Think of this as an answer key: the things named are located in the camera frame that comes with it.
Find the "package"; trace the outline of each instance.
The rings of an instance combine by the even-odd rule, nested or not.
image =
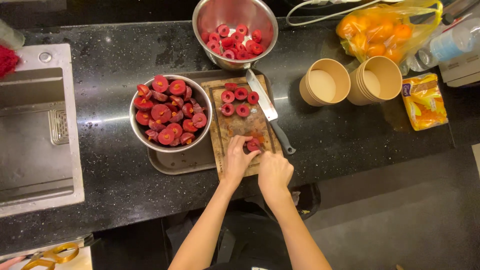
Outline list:
[[[414,130],[448,123],[437,74],[427,73],[403,80],[402,96]]]
[[[336,27],[345,51],[360,62],[386,56],[400,65],[428,40],[442,20],[443,6],[437,0],[405,0],[393,5],[377,4],[345,16]],[[412,16],[431,17],[413,24]]]

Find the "metal bowl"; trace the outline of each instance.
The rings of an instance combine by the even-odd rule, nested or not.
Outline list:
[[[267,55],[272,50],[278,37],[278,24],[270,8],[260,0],[201,0],[193,11],[193,31],[202,45],[208,58],[217,66],[226,70],[245,70]],[[226,24],[230,34],[235,32],[239,24],[248,27],[245,39],[252,39],[252,32],[262,32],[260,44],[266,50],[254,59],[232,60],[214,53],[202,41],[202,33],[213,33],[217,26]]]
[[[198,135],[195,138],[195,140],[188,145],[175,146],[175,147],[160,146],[156,143],[149,141],[147,135],[145,134],[145,131],[150,128],[148,126],[140,125],[135,119],[135,115],[138,110],[133,105],[133,100],[138,97],[137,92],[133,95],[132,102],[130,103],[130,125],[132,126],[132,129],[135,135],[137,135],[137,138],[144,145],[150,147],[151,149],[164,152],[164,153],[182,152],[197,145],[209,132],[210,123],[212,122],[212,103],[210,102],[210,99],[208,98],[203,88],[200,85],[198,85],[196,82],[192,81],[191,79],[183,76],[178,76],[178,75],[163,75],[163,76],[168,80],[169,83],[171,83],[174,80],[184,81],[186,85],[192,88],[192,98],[196,99],[198,104],[200,104],[200,106],[205,108],[204,114],[208,118],[207,124],[204,127],[199,128],[198,131],[195,132],[195,135],[197,136],[200,131],[201,132],[200,135]],[[146,82],[145,85],[151,88],[152,82],[153,82],[153,78],[151,78],[148,82]]]

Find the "wooden cutting board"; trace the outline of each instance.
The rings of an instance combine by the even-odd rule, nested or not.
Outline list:
[[[264,88],[264,91],[268,94],[264,76],[257,75],[257,78]],[[210,125],[210,136],[216,157],[216,169],[219,179],[223,176],[223,164],[228,143],[230,138],[235,135],[253,136],[260,141],[265,150],[283,155],[280,142],[266,120],[260,105],[252,105],[248,103],[247,99],[243,101],[235,100],[232,102],[233,106],[236,108],[240,104],[247,105],[250,108],[250,115],[248,117],[240,117],[237,113],[233,113],[230,116],[222,114],[219,108],[224,104],[221,95],[222,92],[225,91],[225,83],[236,83],[239,87],[247,89],[249,93],[252,91],[245,77],[203,82],[201,84],[212,102],[213,119]],[[244,176],[258,174],[259,162],[260,156],[256,156],[251,161]]]

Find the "stainless steel sink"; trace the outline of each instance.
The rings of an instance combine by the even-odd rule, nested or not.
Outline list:
[[[0,80],[0,217],[84,201],[70,45],[17,55]]]

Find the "plastic bag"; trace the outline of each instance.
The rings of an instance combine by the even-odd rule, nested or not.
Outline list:
[[[383,55],[400,65],[428,40],[442,20],[442,12],[443,5],[437,0],[377,4],[345,16],[337,25],[336,33],[345,51],[360,62]],[[429,13],[434,17],[427,24],[410,22],[412,16]]]
[[[448,123],[437,74],[427,73],[403,80],[402,96],[414,130]]]

